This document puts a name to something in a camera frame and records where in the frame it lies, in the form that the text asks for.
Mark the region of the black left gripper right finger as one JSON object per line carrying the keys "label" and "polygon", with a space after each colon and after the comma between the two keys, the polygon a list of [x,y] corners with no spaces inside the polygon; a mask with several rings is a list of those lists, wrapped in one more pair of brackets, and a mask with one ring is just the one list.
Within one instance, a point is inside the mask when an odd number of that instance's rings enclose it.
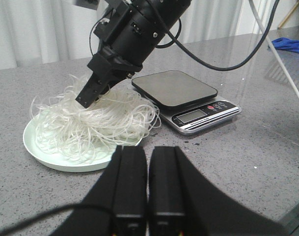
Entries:
{"label": "black left gripper right finger", "polygon": [[149,168],[151,236],[286,236],[285,228],[209,182],[179,147],[154,148]]}

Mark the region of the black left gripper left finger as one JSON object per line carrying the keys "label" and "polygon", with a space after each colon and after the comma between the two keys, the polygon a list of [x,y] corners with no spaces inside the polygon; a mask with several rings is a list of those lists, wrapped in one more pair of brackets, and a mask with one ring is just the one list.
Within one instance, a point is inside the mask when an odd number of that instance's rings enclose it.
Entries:
{"label": "black left gripper left finger", "polygon": [[146,231],[147,163],[138,146],[117,146],[103,174],[81,201],[98,205],[76,209],[52,233],[54,236],[143,236]]}

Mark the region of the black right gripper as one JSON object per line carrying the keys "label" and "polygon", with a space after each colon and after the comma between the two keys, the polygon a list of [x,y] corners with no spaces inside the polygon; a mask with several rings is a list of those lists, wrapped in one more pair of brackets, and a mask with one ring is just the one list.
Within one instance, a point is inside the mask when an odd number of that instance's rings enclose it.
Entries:
{"label": "black right gripper", "polygon": [[76,97],[84,108],[109,91],[109,83],[118,83],[142,69],[142,61],[129,58],[132,37],[137,25],[133,23],[135,9],[130,4],[110,4],[96,23],[94,34],[99,38],[97,52],[87,67],[92,75]]}

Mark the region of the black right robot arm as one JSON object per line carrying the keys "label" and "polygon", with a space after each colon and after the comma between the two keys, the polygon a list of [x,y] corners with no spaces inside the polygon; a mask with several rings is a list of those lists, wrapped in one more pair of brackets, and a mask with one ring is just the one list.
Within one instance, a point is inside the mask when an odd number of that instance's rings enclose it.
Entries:
{"label": "black right robot arm", "polygon": [[[101,94],[142,69],[142,64],[189,7],[188,0],[110,0],[114,12],[98,23],[100,43],[88,67],[92,75],[76,101],[88,108]],[[105,235],[284,236],[278,223],[258,215],[213,186],[179,147],[154,148],[147,171],[129,174],[129,161],[145,154],[140,147],[118,147],[98,186],[112,185]]]}

